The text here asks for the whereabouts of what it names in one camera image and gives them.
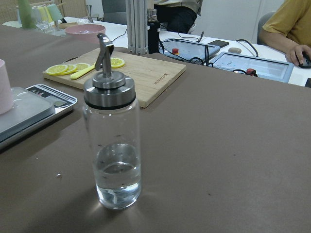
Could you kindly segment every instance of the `pink cup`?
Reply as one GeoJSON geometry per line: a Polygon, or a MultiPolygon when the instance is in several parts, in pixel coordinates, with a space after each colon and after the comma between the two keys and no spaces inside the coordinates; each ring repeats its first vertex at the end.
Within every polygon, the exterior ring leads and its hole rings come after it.
{"type": "Polygon", "coordinates": [[[0,59],[0,114],[9,111],[13,107],[13,95],[11,92],[9,76],[5,68],[4,60],[0,59]]]}

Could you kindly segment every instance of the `brown table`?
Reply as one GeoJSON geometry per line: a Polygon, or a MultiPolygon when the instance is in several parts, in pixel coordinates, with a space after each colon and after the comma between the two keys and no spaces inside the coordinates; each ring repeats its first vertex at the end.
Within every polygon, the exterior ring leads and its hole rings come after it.
{"type": "Polygon", "coordinates": [[[141,109],[138,201],[124,211],[102,207],[83,92],[41,73],[96,47],[0,25],[11,86],[43,83],[79,100],[1,152],[1,232],[310,232],[311,90],[193,64],[141,109]]]}

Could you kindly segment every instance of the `chair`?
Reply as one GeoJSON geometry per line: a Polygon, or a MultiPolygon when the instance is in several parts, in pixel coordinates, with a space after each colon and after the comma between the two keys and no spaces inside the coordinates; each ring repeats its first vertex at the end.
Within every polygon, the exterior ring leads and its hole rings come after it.
{"type": "Polygon", "coordinates": [[[104,22],[126,25],[125,0],[102,0],[104,22]]]}
{"type": "Polygon", "coordinates": [[[263,27],[263,25],[271,18],[272,15],[274,15],[275,11],[271,11],[269,13],[266,13],[264,16],[262,16],[258,22],[258,29],[257,29],[257,44],[259,45],[266,45],[263,41],[260,40],[259,34],[263,27]]]}

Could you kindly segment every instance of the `yellow knife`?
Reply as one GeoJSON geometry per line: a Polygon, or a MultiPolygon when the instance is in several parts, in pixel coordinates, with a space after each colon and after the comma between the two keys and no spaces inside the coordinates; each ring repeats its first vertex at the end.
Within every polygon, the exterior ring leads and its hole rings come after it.
{"type": "Polygon", "coordinates": [[[85,75],[86,73],[90,72],[93,69],[95,69],[95,64],[92,65],[92,66],[89,66],[87,68],[84,68],[84,69],[82,69],[82,70],[80,70],[80,71],[78,71],[76,73],[71,74],[70,78],[72,80],[76,80],[76,79],[80,78],[81,76],[85,75]]]}

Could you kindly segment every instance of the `red button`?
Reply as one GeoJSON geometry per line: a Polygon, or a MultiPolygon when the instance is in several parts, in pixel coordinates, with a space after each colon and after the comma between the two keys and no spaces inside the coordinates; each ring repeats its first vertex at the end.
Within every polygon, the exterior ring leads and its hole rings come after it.
{"type": "Polygon", "coordinates": [[[246,70],[246,73],[251,73],[251,72],[254,72],[254,69],[248,68],[248,69],[246,70]]]}
{"type": "Polygon", "coordinates": [[[172,53],[173,54],[176,54],[176,53],[178,53],[179,52],[179,49],[172,49],[172,53]]]}

